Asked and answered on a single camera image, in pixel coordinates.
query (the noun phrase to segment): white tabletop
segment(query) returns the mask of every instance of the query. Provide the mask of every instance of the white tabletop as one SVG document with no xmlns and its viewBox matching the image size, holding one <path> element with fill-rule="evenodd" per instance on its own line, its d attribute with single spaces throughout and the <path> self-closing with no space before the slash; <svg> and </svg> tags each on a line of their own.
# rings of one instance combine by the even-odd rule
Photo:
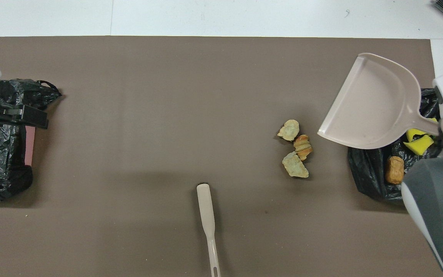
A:
<svg viewBox="0 0 443 277">
<path fill-rule="evenodd" d="M 0 0 L 0 37 L 36 35 L 427 38 L 443 74 L 430 0 Z"/>
</svg>

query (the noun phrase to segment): yellow object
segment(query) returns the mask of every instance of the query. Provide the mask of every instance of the yellow object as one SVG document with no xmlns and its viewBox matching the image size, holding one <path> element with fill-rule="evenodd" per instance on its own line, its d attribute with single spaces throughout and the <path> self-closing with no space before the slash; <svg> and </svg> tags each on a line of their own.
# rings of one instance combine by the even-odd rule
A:
<svg viewBox="0 0 443 277">
<path fill-rule="evenodd" d="M 429 119 L 437 122 L 436 118 L 429 118 Z M 415 135 L 425 135 L 425 134 L 426 133 L 424 131 L 420 131 L 417 128 L 411 128 L 411 129 L 408 129 L 408 131 L 406 131 L 406 137 L 408 138 L 408 142 L 412 142 L 413 137 Z"/>
<path fill-rule="evenodd" d="M 434 143 L 429 135 L 424 135 L 418 140 L 414 140 L 413 142 L 404 142 L 405 146 L 408 147 L 413 153 L 417 155 L 423 155 L 427 148 Z"/>
</svg>

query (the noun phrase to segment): black plastic bag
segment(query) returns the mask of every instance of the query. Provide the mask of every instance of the black plastic bag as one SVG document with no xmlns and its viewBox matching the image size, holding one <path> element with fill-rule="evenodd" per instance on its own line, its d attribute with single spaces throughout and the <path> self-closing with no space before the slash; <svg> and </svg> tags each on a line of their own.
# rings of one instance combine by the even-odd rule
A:
<svg viewBox="0 0 443 277">
<path fill-rule="evenodd" d="M 0 81 L 1 103 L 24 104 L 44 110 L 60 96 L 59 90 L 46 81 Z M 32 168 L 25 165 L 25 143 L 24 126 L 0 127 L 0 200 L 20 193 L 32 184 Z"/>
<path fill-rule="evenodd" d="M 428 118 L 440 119 L 438 100 L 433 89 L 421 90 L 420 114 Z M 434 137 L 432 144 L 423 156 L 415 155 L 404 146 L 406 135 L 392 144 L 379 149 L 348 148 L 348 163 L 359 192 L 375 199 L 402 203 L 401 185 L 385 180 L 385 165 L 390 156 L 398 156 L 405 162 L 405 172 L 421 159 L 443 157 L 443 137 Z"/>
</svg>

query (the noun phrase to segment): brush handle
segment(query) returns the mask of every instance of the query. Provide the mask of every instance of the brush handle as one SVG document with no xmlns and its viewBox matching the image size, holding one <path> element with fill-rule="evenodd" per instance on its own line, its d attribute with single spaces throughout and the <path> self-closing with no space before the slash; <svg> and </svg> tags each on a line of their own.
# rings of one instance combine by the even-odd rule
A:
<svg viewBox="0 0 443 277">
<path fill-rule="evenodd" d="M 215 215 L 213 214 L 213 203 L 208 184 L 197 186 L 197 200 L 201 222 L 208 242 L 208 254 L 210 256 L 211 276 L 220 277 L 220 266 L 218 265 L 217 245 L 215 243 Z"/>
</svg>

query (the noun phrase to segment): beige dustpan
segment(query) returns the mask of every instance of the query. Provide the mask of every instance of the beige dustpan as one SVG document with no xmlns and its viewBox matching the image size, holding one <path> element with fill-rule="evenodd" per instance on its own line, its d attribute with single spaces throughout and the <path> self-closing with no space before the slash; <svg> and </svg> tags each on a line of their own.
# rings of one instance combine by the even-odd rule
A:
<svg viewBox="0 0 443 277">
<path fill-rule="evenodd" d="M 376 149 L 409 128 L 438 135 L 438 123 L 420 115 L 415 76 L 386 58 L 358 55 L 318 134 L 359 149 Z"/>
</svg>

